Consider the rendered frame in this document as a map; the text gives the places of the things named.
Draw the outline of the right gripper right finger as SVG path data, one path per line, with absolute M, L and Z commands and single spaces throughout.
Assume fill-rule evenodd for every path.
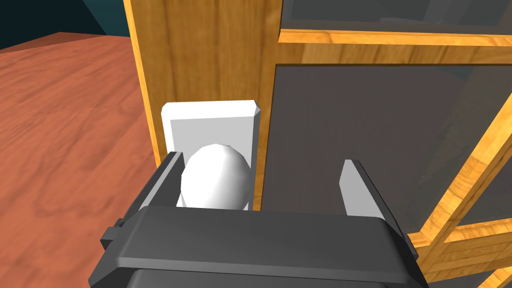
M 347 215 L 381 218 L 399 235 L 404 235 L 360 161 L 354 159 L 344 161 L 339 178 L 339 188 Z

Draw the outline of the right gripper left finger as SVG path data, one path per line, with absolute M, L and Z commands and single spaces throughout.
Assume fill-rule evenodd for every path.
M 128 208 L 124 221 L 146 206 L 175 207 L 181 194 L 184 169 L 183 153 L 169 152 Z

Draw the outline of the wooden glazed door leaf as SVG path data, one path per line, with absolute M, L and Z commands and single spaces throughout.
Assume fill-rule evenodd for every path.
M 259 105 L 253 207 L 368 171 L 428 282 L 512 288 L 512 0 L 123 0 L 155 162 L 167 103 Z

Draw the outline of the white door knob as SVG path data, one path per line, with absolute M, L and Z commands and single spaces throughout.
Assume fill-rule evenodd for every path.
M 168 102 L 161 110 L 166 148 L 183 155 L 178 205 L 251 210 L 260 108 L 253 100 Z

